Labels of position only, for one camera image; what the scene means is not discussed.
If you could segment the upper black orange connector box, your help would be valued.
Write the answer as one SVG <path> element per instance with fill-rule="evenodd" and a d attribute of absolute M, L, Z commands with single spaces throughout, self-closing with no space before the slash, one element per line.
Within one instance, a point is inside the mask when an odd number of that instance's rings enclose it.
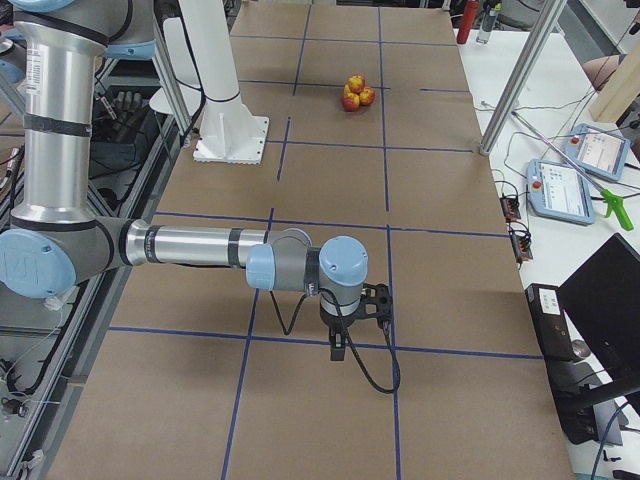
<path fill-rule="evenodd" d="M 521 219 L 520 202 L 517 196 L 502 196 L 500 205 L 507 223 Z"/>

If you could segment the teach pendant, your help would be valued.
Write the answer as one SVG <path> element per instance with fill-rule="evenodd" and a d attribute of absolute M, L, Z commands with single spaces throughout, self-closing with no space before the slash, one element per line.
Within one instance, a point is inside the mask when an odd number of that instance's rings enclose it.
<path fill-rule="evenodd" d="M 532 159 L 527 189 L 528 202 L 538 216 L 578 225 L 595 223 L 589 185 L 570 166 Z"/>
<path fill-rule="evenodd" d="M 630 141 L 621 134 L 581 123 L 573 128 L 564 152 L 587 172 L 617 182 L 622 176 Z"/>

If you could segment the aluminium frame post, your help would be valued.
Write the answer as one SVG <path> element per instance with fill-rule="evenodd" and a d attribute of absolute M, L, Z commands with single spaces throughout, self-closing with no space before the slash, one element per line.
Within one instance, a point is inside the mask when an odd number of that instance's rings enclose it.
<path fill-rule="evenodd" d="M 490 155 L 566 3 L 566 0 L 549 0 L 545 2 L 483 134 L 479 145 L 479 153 L 481 155 Z"/>

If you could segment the red yellow apple front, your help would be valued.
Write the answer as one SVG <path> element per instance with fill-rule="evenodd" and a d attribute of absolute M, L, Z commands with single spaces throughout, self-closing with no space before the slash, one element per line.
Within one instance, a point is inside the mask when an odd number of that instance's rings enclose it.
<path fill-rule="evenodd" d="M 353 92 L 344 93 L 341 97 L 341 105 L 345 112 L 355 112 L 360 108 L 360 96 Z"/>

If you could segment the far teach pendant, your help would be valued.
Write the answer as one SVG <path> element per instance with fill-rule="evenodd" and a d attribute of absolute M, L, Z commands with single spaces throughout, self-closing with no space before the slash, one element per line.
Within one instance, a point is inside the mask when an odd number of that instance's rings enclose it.
<path fill-rule="evenodd" d="M 581 123 L 573 128 L 564 152 L 587 172 L 617 182 L 622 176 L 630 141 L 621 134 Z"/>

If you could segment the red yellow apple left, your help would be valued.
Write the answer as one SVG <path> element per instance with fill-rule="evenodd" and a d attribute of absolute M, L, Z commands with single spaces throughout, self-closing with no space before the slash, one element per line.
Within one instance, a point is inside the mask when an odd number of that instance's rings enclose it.
<path fill-rule="evenodd" d="M 359 93 L 359 103 L 361 106 L 370 106 L 376 99 L 376 91 L 369 86 L 365 86 Z"/>

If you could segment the green handled reacher stick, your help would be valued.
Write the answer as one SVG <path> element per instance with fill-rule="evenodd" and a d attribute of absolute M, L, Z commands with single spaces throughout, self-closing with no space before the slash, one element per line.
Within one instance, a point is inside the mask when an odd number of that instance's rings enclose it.
<path fill-rule="evenodd" d="M 567 154 L 565 154 L 562 150 L 560 150 L 549 138 L 545 137 L 539 130 L 537 130 L 532 124 L 530 124 L 527 120 L 525 120 L 520 114 L 518 114 L 515 110 L 511 111 L 511 114 L 519 120 L 523 125 L 525 125 L 534 135 L 536 135 L 541 141 L 543 141 L 548 147 L 550 147 L 555 153 L 560 155 L 563 160 L 569 164 L 579 175 L 581 175 L 587 182 L 594 186 L 594 188 L 600 193 L 603 197 L 604 203 L 607 205 L 607 213 L 605 215 L 606 218 L 611 216 L 611 213 L 614 212 L 616 218 L 620 224 L 620 226 L 626 230 L 631 231 L 634 229 L 633 223 L 631 222 L 625 208 L 624 208 L 624 200 L 621 196 L 618 196 L 608 189 L 604 188 L 600 185 L 596 180 L 590 178 L 587 172 L 580 167 L 574 160 L 572 160 Z"/>

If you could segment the near teach pendant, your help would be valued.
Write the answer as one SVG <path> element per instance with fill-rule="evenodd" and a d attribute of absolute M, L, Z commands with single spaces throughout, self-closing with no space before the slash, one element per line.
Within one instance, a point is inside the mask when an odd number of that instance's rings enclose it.
<path fill-rule="evenodd" d="M 532 159 L 527 189 L 528 202 L 538 216 L 578 225 L 595 223 L 589 185 L 570 166 Z"/>

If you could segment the lower black orange connector box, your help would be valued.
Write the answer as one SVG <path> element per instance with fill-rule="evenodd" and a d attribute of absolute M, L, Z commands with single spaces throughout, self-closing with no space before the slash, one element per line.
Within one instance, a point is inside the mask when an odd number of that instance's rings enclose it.
<path fill-rule="evenodd" d="M 531 251 L 531 235 L 522 230 L 511 230 L 509 233 L 516 262 L 521 265 L 533 259 Z"/>

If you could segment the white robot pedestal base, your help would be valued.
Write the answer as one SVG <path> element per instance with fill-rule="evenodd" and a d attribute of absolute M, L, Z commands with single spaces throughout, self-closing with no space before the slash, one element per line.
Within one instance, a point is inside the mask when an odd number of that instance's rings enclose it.
<path fill-rule="evenodd" d="M 197 162 L 260 164 L 269 130 L 269 118 L 255 116 L 236 98 L 231 102 L 208 101 L 204 107 Z"/>

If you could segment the black monitor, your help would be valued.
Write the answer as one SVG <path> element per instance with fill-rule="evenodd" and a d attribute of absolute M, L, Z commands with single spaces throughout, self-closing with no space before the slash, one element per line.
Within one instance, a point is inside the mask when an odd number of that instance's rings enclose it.
<path fill-rule="evenodd" d="M 639 253 L 620 234 L 564 281 L 559 297 L 612 378 L 639 371 Z"/>

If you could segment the wooden beam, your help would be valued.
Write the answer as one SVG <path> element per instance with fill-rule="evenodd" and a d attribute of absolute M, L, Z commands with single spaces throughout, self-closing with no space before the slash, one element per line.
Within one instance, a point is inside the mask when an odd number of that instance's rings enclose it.
<path fill-rule="evenodd" d="M 616 123 L 639 96 L 639 42 L 626 55 L 609 55 L 583 65 L 598 92 L 589 107 L 591 117 L 604 123 Z"/>

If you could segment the red yellow apple alone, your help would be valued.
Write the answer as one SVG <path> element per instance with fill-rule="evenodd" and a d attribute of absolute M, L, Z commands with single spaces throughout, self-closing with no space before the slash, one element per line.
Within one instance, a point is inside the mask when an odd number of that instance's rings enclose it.
<path fill-rule="evenodd" d="M 361 92 L 361 90 L 366 86 L 366 79 L 363 75 L 361 74 L 355 74 L 355 75 L 351 75 L 348 79 L 346 84 L 349 85 L 351 91 L 355 94 L 358 94 Z"/>

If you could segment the black computer box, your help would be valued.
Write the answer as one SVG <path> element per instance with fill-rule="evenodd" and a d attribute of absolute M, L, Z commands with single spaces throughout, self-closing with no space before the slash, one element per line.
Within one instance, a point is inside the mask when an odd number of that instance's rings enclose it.
<path fill-rule="evenodd" d="M 609 426 L 617 408 L 615 395 L 591 369 L 591 350 L 574 340 L 561 305 L 558 288 L 532 283 L 525 294 L 561 427 L 573 444 L 604 440 L 623 444 L 620 426 Z"/>

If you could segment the white robot column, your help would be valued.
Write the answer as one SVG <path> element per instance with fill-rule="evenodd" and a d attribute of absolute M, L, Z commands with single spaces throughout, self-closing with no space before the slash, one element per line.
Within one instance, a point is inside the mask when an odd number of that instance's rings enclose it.
<path fill-rule="evenodd" d="M 227 102 L 240 94 L 227 19 L 220 0 L 180 1 L 196 68 L 196 84 L 206 97 Z"/>

